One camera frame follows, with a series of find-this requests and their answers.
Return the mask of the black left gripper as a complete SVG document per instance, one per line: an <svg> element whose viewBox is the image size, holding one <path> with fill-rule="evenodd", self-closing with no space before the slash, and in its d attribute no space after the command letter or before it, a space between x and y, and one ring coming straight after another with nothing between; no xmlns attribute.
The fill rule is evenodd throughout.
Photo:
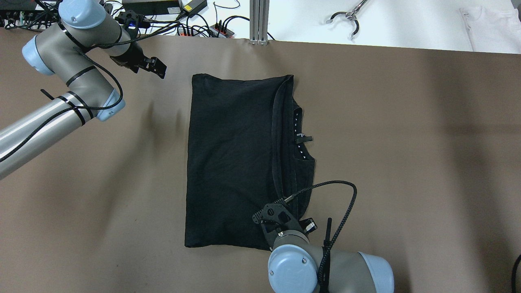
<svg viewBox="0 0 521 293"><path fill-rule="evenodd" d="M130 69L134 73L138 73L140 69L152 72L164 79L166 76L167 66L157 57L144 55L142 48L137 43L130 43L128 49L119 56L112 56L112 60L121 67Z"/></svg>

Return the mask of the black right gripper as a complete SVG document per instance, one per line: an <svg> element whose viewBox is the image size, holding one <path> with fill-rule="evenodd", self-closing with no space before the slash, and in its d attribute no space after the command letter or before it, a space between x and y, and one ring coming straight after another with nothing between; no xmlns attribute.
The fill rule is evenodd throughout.
<svg viewBox="0 0 521 293"><path fill-rule="evenodd" d="M318 229L318 225L315 223L313 218L301 219L299 220L299 225L306 235L309 235L311 232Z"/></svg>

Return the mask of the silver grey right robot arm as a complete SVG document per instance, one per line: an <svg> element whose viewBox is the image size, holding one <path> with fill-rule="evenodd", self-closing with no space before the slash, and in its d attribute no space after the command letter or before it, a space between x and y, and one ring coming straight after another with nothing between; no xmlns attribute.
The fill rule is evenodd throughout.
<svg viewBox="0 0 521 293"><path fill-rule="evenodd" d="M316 246L288 230L275 240L267 263L276 293L392 293L393 270L379 256Z"/></svg>

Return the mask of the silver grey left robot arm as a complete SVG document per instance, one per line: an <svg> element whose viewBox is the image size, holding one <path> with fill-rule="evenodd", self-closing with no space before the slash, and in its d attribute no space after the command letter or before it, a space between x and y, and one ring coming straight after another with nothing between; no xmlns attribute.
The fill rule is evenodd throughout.
<svg viewBox="0 0 521 293"><path fill-rule="evenodd" d="M98 0L64 0L60 19L22 48L27 63L44 75L56 75L67 91L1 131L1 178L5 178L92 119L102 122L125 107L123 90L106 79L107 69L87 57L102 48L117 65L143 69L164 78L167 66L148 58L129 32Z"/></svg>

